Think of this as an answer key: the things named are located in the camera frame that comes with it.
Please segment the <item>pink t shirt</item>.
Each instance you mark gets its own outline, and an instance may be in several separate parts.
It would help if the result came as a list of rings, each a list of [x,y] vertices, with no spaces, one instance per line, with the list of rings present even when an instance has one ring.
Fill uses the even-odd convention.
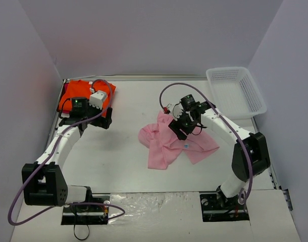
[[[162,111],[157,122],[143,127],[138,133],[139,142],[149,149],[149,169],[165,170],[184,152],[192,164],[206,159],[219,149],[219,145],[206,132],[195,128],[195,135],[190,134],[185,141],[179,140],[168,127],[173,117]]]

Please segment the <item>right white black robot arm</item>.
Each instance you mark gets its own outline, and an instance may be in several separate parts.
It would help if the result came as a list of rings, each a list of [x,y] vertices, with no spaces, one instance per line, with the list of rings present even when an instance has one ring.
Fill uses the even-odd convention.
[[[252,180],[271,165],[265,136],[252,133],[225,117],[210,102],[196,102],[192,95],[164,108],[172,116],[169,128],[179,140],[188,140],[193,131],[209,129],[233,147],[229,178],[216,190],[217,204],[228,208],[233,203],[243,205],[250,194]]]

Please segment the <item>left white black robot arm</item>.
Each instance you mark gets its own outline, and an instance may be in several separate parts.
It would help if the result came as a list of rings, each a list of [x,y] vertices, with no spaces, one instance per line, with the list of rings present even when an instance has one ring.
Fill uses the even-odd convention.
[[[91,94],[89,98],[73,97],[69,100],[71,111],[68,117],[61,118],[45,152],[34,163],[25,164],[22,168],[23,194],[27,205],[61,207],[76,203],[83,211],[94,205],[90,187],[67,184],[62,168],[89,125],[109,128],[112,108],[104,105],[108,96],[102,91]]]

